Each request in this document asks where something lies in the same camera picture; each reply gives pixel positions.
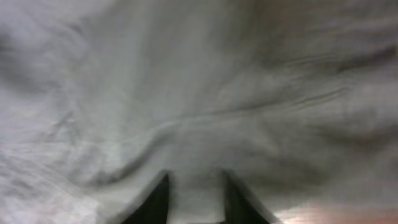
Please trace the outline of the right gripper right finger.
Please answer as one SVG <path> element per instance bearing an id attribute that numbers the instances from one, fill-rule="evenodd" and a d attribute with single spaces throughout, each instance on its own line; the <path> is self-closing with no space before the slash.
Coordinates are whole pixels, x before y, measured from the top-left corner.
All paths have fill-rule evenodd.
<path id="1" fill-rule="evenodd" d="M 224 171 L 224 223 L 270 224 L 256 208 L 252 194 L 233 174 Z"/>

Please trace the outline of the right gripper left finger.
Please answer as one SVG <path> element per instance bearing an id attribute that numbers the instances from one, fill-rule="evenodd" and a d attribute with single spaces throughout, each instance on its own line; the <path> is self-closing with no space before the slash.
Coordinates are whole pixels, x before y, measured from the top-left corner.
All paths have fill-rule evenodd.
<path id="1" fill-rule="evenodd" d="M 170 202 L 170 177 L 164 174 L 142 204 L 121 224 L 167 224 Z"/>

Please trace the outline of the grey shorts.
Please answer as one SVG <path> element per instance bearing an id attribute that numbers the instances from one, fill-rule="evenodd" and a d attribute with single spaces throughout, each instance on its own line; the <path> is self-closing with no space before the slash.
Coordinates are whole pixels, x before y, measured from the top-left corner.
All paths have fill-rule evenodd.
<path id="1" fill-rule="evenodd" d="M 1 222 L 397 222 L 397 2 L 1 2 Z"/>

